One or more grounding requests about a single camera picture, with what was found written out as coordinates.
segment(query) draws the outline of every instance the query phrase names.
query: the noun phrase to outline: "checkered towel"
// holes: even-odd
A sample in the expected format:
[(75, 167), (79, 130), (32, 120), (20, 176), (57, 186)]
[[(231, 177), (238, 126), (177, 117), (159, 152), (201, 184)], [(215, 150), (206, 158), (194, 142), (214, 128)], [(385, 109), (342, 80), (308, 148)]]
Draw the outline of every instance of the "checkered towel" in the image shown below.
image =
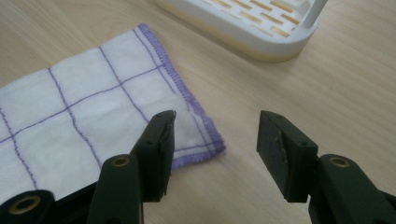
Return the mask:
[(173, 168), (225, 149), (147, 25), (0, 89), (0, 203), (31, 189), (60, 199), (129, 153), (151, 117), (176, 110)]

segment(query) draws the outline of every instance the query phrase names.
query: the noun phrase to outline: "purple grid line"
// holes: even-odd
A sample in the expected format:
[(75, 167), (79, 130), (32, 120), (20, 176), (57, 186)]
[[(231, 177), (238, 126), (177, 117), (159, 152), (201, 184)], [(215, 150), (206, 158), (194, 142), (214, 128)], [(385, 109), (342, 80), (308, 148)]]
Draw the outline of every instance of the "purple grid line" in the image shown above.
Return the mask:
[(72, 110), (70, 109), (69, 105), (66, 102), (66, 99), (64, 98), (64, 93), (62, 92), (61, 86), (58, 83), (58, 80), (56, 80), (55, 75), (52, 74), (51, 68), (48, 69), (49, 74), (55, 83), (56, 87), (58, 88), (58, 92), (61, 95), (62, 101), (64, 102), (64, 106), (66, 107), (67, 112), (69, 113), (70, 117), (72, 118), (73, 122), (73, 127), (76, 129), (76, 132), (81, 136), (81, 138), (87, 143), (87, 145), (90, 147), (92, 155), (95, 157), (96, 163), (98, 164), (99, 168), (102, 168), (102, 163), (100, 162), (98, 156), (96, 155), (96, 151), (93, 148), (92, 143), (90, 140), (87, 138), (87, 136), (84, 135), (84, 133), (78, 128), (77, 122), (76, 122), (76, 117), (73, 115)]
[[(139, 27), (140, 31), (142, 32), (142, 34), (145, 36), (145, 38), (150, 42), (151, 46), (154, 47), (154, 49), (155, 49), (156, 52), (157, 52), (158, 57), (160, 58), (160, 61), (161, 61), (163, 64), (160, 64), (160, 65), (157, 65), (157, 64), (156, 64), (156, 62), (155, 62), (155, 60), (154, 60), (154, 56), (153, 56), (152, 53), (149, 51), (149, 48), (145, 45), (145, 43), (141, 40), (141, 38), (140, 38), (140, 37), (137, 35), (137, 33), (134, 31), (134, 33), (136, 34), (136, 36), (140, 39), (141, 43), (142, 43), (142, 44), (145, 46), (145, 48), (147, 49), (148, 53), (150, 54), (150, 57), (151, 57), (152, 61), (154, 61), (154, 63), (157, 65), (155, 68), (153, 68), (153, 69), (151, 69), (151, 70), (148, 70), (147, 72), (138, 74), (138, 75), (136, 75), (136, 76), (134, 76), (134, 77), (129, 77), (129, 78), (127, 78), (126, 80), (124, 80), (124, 81), (122, 81), (122, 82), (120, 82), (120, 80), (118, 79), (118, 81), (119, 81), (119, 83), (120, 83), (119, 85), (117, 85), (117, 86), (115, 86), (115, 87), (112, 87), (112, 88), (110, 88), (110, 89), (104, 90), (104, 91), (99, 91), (99, 92), (93, 93), (93, 94), (91, 94), (91, 95), (89, 95), (89, 96), (86, 96), (86, 97), (84, 97), (84, 98), (82, 98), (82, 99), (76, 101), (75, 103), (73, 103), (73, 104), (71, 104), (71, 105), (66, 105), (66, 109), (61, 110), (61, 111), (59, 111), (59, 112), (57, 112), (57, 113), (55, 113), (55, 114), (53, 114), (53, 115), (51, 115), (51, 116), (48, 116), (48, 117), (46, 117), (46, 118), (40, 120), (40, 121), (37, 122), (37, 123), (34, 123), (34, 124), (29, 125), (29, 126), (27, 126), (27, 127), (25, 127), (25, 128), (22, 128), (22, 129), (18, 130), (17, 132), (15, 132), (14, 134), (11, 133), (11, 136), (10, 136), (10, 137), (1, 140), (0, 143), (3, 143), (3, 142), (7, 141), (7, 140), (10, 139), (10, 138), (15, 138), (15, 136), (16, 136), (17, 134), (21, 133), (22, 131), (27, 130), (27, 129), (29, 129), (29, 128), (32, 128), (32, 127), (34, 127), (34, 126), (36, 126), (36, 125), (38, 125), (38, 124), (40, 124), (40, 123), (46, 121), (47, 119), (51, 119), (51, 118), (53, 118), (53, 117), (55, 117), (55, 116), (57, 116), (57, 115), (63, 113), (64, 111), (68, 111), (69, 115), (71, 115), (71, 116), (74, 117), (74, 115), (71, 114), (70, 107), (72, 107), (72, 106), (74, 106), (74, 105), (77, 105), (77, 104), (83, 102), (84, 100), (89, 99), (89, 98), (91, 98), (91, 97), (93, 97), (93, 96), (95, 96), (95, 95), (98, 95), (98, 94), (100, 94), (100, 93), (104, 93), (104, 92), (107, 92), (107, 91), (112, 91), (112, 90), (116, 89), (117, 87), (122, 86), (123, 83), (125, 83), (125, 82), (127, 82), (127, 81), (129, 81), (129, 80), (131, 80), (131, 79), (133, 79), (133, 78), (135, 78), (135, 77), (140, 77), (140, 76), (142, 76), (142, 75), (145, 75), (145, 74), (147, 74), (147, 73), (149, 73), (149, 72), (152, 72), (152, 71), (154, 71), (154, 70), (157, 70), (157, 69), (160, 71), (160, 73), (161, 73), (163, 79), (166, 81), (166, 83), (168, 84), (168, 86), (169, 86), (169, 88), (172, 90), (172, 92), (175, 92), (175, 91), (173, 90), (172, 86), (171, 86), (171, 85), (169, 84), (169, 82), (167, 81), (167, 79), (164, 77), (162, 70), (160, 69), (160, 67), (164, 67), (164, 69), (166, 70), (167, 74), (174, 80), (174, 83), (177, 85), (177, 88), (179, 89), (179, 92), (182, 94), (182, 96), (184, 97), (184, 99), (185, 99), (187, 102), (190, 102), (191, 105), (192, 105), (192, 108), (193, 108), (194, 112), (201, 116), (201, 118), (203, 119), (203, 122), (204, 122), (204, 126), (206, 127), (206, 130), (207, 130), (208, 133), (209, 133), (209, 136), (211, 137), (212, 140), (214, 140), (214, 141), (212, 141), (212, 142), (207, 143), (206, 140), (205, 140), (204, 137), (203, 137), (203, 139), (205, 140), (205, 144), (203, 144), (203, 145), (197, 145), (197, 146), (192, 146), (192, 147), (184, 147), (184, 148), (177, 149), (177, 151), (193, 149), (193, 148), (196, 148), (196, 147), (209, 147), (209, 146), (211, 146), (211, 145), (213, 145), (213, 146), (215, 147), (215, 149), (216, 149), (215, 152), (216, 152), (216, 153), (220, 153), (221, 151), (223, 151), (223, 150), (225, 149), (225, 146), (224, 146), (224, 143), (223, 143), (223, 140), (222, 140), (221, 136), (219, 135), (219, 133), (217, 132), (217, 130), (214, 128), (213, 121), (212, 121), (210, 118), (207, 118), (207, 117), (206, 117), (205, 112), (204, 112), (204, 110), (202, 109), (202, 107), (200, 106), (199, 102), (196, 101), (196, 99), (194, 98), (194, 96), (193, 96), (193, 95), (190, 93), (190, 91), (187, 89), (187, 87), (185, 86), (184, 82), (181, 80), (181, 78), (179, 77), (179, 75), (178, 75), (178, 73), (176, 72), (175, 68), (174, 68), (173, 65), (171, 64), (169, 58), (167, 57), (166, 52), (164, 52), (164, 49), (163, 49), (161, 43), (159, 43), (158, 39), (157, 39), (157, 38), (154, 36), (154, 34), (149, 30), (149, 28), (147, 27), (146, 24), (140, 24), (138, 27)], [(54, 79), (54, 81), (55, 81), (55, 84), (57, 84), (57, 87), (58, 87), (58, 89), (59, 89), (59, 91), (60, 91), (60, 94), (62, 95), (61, 89), (60, 89), (60, 87), (59, 87), (59, 83), (57, 83), (55, 79)], [(183, 165), (189, 163), (189, 161), (204, 161), (204, 160), (210, 159), (210, 158), (211, 158), (211, 155), (210, 155), (210, 154), (208, 154), (207, 152), (204, 152), (204, 153), (200, 153), (200, 154), (198, 154), (198, 155), (188, 155), (188, 156), (184, 156), (184, 157), (181, 157), (181, 158), (177, 158), (177, 159), (174, 161), (173, 167), (174, 167), (174, 168), (177, 168), (177, 167), (183, 166)]]
[[(155, 68), (150, 69), (150, 70), (148, 70), (148, 71), (146, 71), (146, 72), (140, 73), (140, 74), (138, 74), (138, 75), (136, 75), (136, 76), (134, 76), (134, 77), (129, 77), (129, 78), (125, 79), (124, 81), (122, 81), (121, 84), (123, 84), (123, 83), (125, 83), (125, 82), (127, 82), (127, 81), (130, 81), (131, 79), (133, 79), (133, 78), (135, 78), (135, 77), (140, 77), (140, 76), (143, 76), (143, 75), (145, 75), (145, 74), (148, 74), (148, 73), (150, 73), (150, 72), (152, 72), (152, 71), (155, 71), (155, 70), (157, 70), (157, 69), (158, 69), (158, 67), (155, 67)], [(104, 93), (104, 92), (107, 92), (107, 91), (113, 91), (113, 90), (115, 90), (116, 88), (118, 88), (119, 86), (120, 86), (120, 84), (119, 84), (119, 85), (116, 85), (116, 86), (114, 86), (114, 87), (112, 87), (112, 88), (109, 88), (109, 89), (107, 89), (107, 90), (98, 91), (98, 92), (93, 93), (93, 94), (91, 94), (91, 95), (88, 95), (88, 96), (86, 96), (86, 97), (84, 97), (84, 98), (81, 98), (80, 100), (78, 100), (78, 101), (74, 102), (73, 104), (69, 105), (69, 108), (71, 108), (72, 106), (77, 105), (77, 104), (79, 104), (79, 103), (81, 103), (81, 102), (83, 102), (83, 101), (85, 101), (85, 100), (87, 100), (87, 99), (89, 99), (89, 98), (91, 98), (91, 97), (93, 97), (93, 96), (95, 96), (95, 95), (98, 95), (98, 94), (100, 94), (100, 93)], [(48, 117), (46, 117), (46, 118), (40, 120), (40, 121), (37, 122), (37, 123), (31, 124), (31, 125), (28, 125), (28, 126), (22, 128), (22, 129), (19, 129), (17, 132), (14, 133), (13, 136), (18, 135), (19, 133), (25, 131), (26, 129), (33, 128), (33, 127), (35, 127), (36, 125), (38, 125), (38, 124), (40, 124), (40, 123), (46, 121), (47, 119), (51, 119), (51, 118), (53, 118), (53, 117), (55, 117), (55, 116), (57, 116), (57, 115), (59, 115), (59, 114), (62, 114), (62, 113), (63, 113), (64, 111), (66, 111), (66, 110), (67, 110), (67, 108), (65, 108), (65, 109), (63, 109), (63, 110), (61, 110), (61, 111), (59, 111), (59, 112), (56, 112), (55, 114), (50, 115), (50, 116), (48, 116)], [(11, 137), (12, 137), (12, 136), (0, 140), (0, 144), (3, 143), (3, 142), (5, 142), (5, 141), (7, 141), (7, 140), (10, 139)]]
[(106, 56), (105, 52), (103, 51), (103, 49), (102, 49), (101, 47), (99, 47), (99, 50), (101, 51), (103, 57), (105, 58), (105, 60), (106, 60), (106, 62), (107, 62), (107, 64), (108, 64), (108, 66), (110, 67), (111, 72), (113, 73), (113, 76), (117, 79), (117, 81), (119, 82), (120, 86), (122, 87), (122, 90), (125, 92), (126, 96), (128, 97), (128, 100), (131, 102), (131, 104), (134, 106), (134, 108), (137, 109), (137, 111), (140, 113), (140, 115), (142, 116), (142, 118), (143, 118), (147, 123), (149, 123), (148, 118), (146, 118), (145, 114), (143, 114), (143, 112), (142, 112), (142, 110), (139, 108), (139, 106), (137, 106), (137, 105), (134, 103), (134, 100), (132, 99), (132, 96), (128, 93), (128, 91), (125, 90), (125, 88), (124, 88), (124, 86), (122, 85), (122, 82), (121, 82), (119, 76), (117, 76), (116, 71), (115, 71), (114, 68), (113, 68), (113, 65), (111, 64), (110, 60), (107, 58), (107, 56)]
[(30, 179), (32, 180), (33, 187), (35, 189), (38, 189), (37, 181), (35, 180), (35, 177), (33, 176), (33, 173), (30, 171), (29, 165), (27, 164), (26, 160), (23, 159), (23, 157), (22, 157), (22, 155), (20, 153), (20, 150), (18, 149), (18, 144), (17, 144), (17, 139), (15, 137), (15, 134), (12, 133), (11, 126), (9, 126), (8, 120), (6, 118), (6, 114), (3, 113), (1, 107), (0, 107), (0, 114), (1, 114), (1, 117), (3, 118), (4, 123), (7, 126), (9, 134), (11, 135), (12, 143), (14, 144), (14, 151), (17, 154), (18, 159), (21, 161), (21, 163), (22, 163), (23, 167), (25, 168), (27, 174), (29, 175)]

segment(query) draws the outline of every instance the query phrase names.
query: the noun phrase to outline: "light wood surface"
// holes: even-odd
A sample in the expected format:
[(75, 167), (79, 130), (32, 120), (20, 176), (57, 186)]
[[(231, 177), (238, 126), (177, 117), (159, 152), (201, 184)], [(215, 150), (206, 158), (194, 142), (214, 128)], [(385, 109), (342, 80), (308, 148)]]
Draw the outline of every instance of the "light wood surface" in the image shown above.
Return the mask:
[(260, 111), (284, 115), (319, 155), (354, 160), (396, 195), (395, 15), (394, 0), (331, 0), (297, 58), (260, 63), (153, 0), (2, 0), (0, 87), (144, 22), (227, 145), (173, 172), (167, 197), (145, 205), (146, 222), (310, 223), (307, 204), (284, 201), (256, 153)]

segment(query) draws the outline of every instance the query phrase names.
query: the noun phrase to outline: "white plastic tray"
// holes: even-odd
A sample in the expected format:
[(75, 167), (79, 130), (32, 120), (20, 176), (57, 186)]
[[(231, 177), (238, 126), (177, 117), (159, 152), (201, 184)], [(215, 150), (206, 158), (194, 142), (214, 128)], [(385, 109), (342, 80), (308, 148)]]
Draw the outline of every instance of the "white plastic tray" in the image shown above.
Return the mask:
[(156, 0), (181, 19), (265, 62), (304, 48), (327, 0)]

